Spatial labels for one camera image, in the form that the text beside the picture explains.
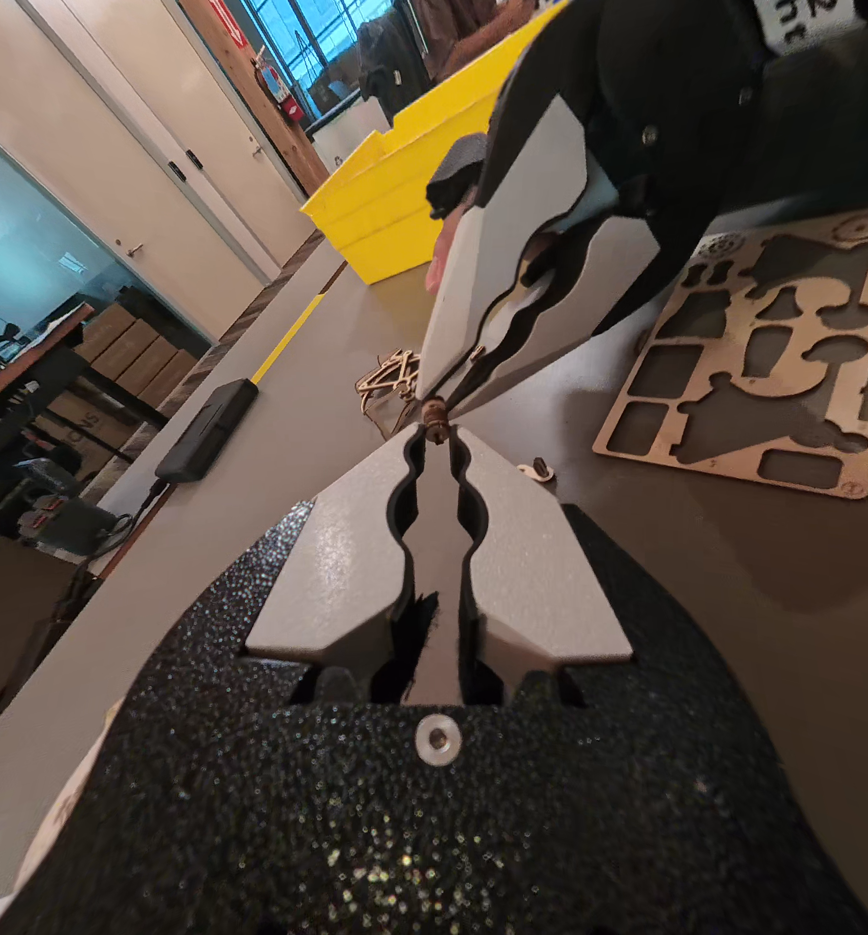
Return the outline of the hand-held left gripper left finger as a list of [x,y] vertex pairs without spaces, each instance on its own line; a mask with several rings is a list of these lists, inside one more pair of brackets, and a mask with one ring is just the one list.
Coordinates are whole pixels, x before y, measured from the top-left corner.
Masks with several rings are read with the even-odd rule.
[[425,430],[404,428],[325,488],[245,647],[264,658],[391,658],[415,596],[404,535],[417,520]]

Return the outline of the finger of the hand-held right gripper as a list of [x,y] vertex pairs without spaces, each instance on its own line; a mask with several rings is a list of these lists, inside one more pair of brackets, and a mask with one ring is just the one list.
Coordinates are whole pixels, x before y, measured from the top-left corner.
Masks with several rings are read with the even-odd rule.
[[497,189],[461,218],[420,352],[416,396],[434,394],[478,344],[489,310],[514,287],[526,246],[547,225],[590,217],[618,193],[556,95]]
[[487,319],[467,362],[444,385],[451,418],[511,390],[586,343],[657,257],[648,222],[615,216],[558,246],[554,266]]

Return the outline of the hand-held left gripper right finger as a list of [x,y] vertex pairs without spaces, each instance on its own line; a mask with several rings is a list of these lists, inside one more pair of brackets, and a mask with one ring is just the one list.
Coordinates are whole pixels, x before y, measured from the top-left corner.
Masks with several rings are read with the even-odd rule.
[[463,427],[457,518],[471,538],[460,620],[486,667],[613,664],[633,650],[557,498]]

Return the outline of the wooden model frame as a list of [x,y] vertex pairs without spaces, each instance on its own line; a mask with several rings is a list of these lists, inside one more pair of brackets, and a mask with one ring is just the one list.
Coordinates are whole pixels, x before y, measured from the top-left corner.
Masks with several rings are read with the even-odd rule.
[[360,412],[378,430],[383,441],[397,435],[417,417],[415,396],[420,356],[398,348],[387,357],[379,356],[376,368],[360,378],[355,389]]

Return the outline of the person's right hand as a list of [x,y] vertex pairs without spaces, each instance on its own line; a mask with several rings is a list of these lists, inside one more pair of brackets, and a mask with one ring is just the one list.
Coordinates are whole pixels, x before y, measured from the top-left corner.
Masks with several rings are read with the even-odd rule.
[[455,237],[455,231],[462,217],[458,210],[451,212],[442,222],[440,233],[435,242],[432,259],[428,265],[425,288],[428,295],[437,297],[443,278],[444,269]]

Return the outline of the yellow plastic bin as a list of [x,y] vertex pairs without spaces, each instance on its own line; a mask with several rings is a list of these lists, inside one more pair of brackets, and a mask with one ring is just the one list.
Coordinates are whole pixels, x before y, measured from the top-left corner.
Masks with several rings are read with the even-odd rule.
[[428,181],[462,136],[486,132],[506,78],[524,49],[563,9],[547,6],[489,52],[373,131],[301,211],[366,285],[429,263],[440,232]]

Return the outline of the black power adapter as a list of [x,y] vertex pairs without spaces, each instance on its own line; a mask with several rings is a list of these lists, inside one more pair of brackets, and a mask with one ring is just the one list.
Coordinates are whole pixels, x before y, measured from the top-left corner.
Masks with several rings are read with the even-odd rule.
[[258,395],[258,387],[250,379],[233,380],[214,389],[156,467],[156,479],[168,485],[203,480]]

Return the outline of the dark hanging jacket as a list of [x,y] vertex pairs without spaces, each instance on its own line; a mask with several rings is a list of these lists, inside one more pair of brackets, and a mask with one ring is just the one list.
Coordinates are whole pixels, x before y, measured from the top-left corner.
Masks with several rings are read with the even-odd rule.
[[358,87],[375,99],[389,127],[395,116],[432,87],[423,61],[423,35],[410,2],[394,2],[358,26]]

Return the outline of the wooden sheet with cutouts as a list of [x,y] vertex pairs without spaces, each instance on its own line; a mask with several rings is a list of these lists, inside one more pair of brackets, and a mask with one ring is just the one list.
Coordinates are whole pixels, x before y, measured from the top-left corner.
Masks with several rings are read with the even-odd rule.
[[868,207],[704,238],[596,454],[868,496]]

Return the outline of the large glass window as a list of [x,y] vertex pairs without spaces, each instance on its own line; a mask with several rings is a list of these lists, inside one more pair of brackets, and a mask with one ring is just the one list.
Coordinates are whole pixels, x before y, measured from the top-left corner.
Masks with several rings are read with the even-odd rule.
[[359,88],[360,27],[392,1],[243,1],[300,102],[321,118]]

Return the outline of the grey device with red clips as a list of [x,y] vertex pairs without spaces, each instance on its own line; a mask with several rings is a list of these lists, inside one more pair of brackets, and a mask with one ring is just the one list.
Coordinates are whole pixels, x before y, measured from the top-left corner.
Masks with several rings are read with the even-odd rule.
[[46,494],[31,502],[17,528],[26,542],[84,557],[97,552],[120,521],[78,497]]

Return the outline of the red fire extinguisher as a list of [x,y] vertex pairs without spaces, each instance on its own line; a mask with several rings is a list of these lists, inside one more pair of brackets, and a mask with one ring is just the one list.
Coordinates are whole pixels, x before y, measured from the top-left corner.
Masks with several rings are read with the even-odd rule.
[[253,70],[259,86],[274,99],[278,107],[283,107],[284,102],[292,96],[292,93],[277,66],[268,57],[264,44],[253,59]]

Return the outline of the stack of cardboard boxes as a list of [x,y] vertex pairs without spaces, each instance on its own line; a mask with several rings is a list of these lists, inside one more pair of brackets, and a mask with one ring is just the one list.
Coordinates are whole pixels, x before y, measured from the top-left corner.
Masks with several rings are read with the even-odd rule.
[[82,326],[74,351],[94,371],[156,410],[198,362],[181,339],[167,337],[118,302]]

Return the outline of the beige door with keypad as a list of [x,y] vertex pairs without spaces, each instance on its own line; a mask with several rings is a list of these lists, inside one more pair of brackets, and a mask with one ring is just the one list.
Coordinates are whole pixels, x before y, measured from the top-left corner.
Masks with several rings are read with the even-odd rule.
[[262,284],[311,235],[303,194],[176,2],[19,1]]

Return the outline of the wooden desk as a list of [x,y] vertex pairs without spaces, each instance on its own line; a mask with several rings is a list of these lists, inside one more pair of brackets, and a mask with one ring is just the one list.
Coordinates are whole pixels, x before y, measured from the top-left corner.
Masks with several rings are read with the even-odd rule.
[[8,362],[0,370],[0,396],[11,392],[15,385],[31,380],[32,369],[48,362],[58,352],[70,351],[71,363],[75,364],[78,356],[73,349],[82,341],[84,325],[95,315],[96,311],[93,306],[81,303],[57,321],[53,329],[28,345],[19,356]]

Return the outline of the glass office partition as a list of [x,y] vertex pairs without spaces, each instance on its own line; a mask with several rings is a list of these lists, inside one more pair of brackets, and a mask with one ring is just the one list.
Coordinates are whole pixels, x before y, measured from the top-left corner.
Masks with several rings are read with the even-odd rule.
[[210,347],[0,151],[0,361],[13,360],[83,302],[96,312],[118,302],[195,358]]

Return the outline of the wooden post with red signs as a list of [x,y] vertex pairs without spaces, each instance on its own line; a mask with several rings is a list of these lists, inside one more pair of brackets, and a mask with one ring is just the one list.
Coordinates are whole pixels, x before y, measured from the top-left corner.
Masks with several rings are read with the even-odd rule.
[[310,197],[327,181],[328,171],[300,123],[271,94],[257,53],[226,2],[180,1],[179,6],[305,197]]

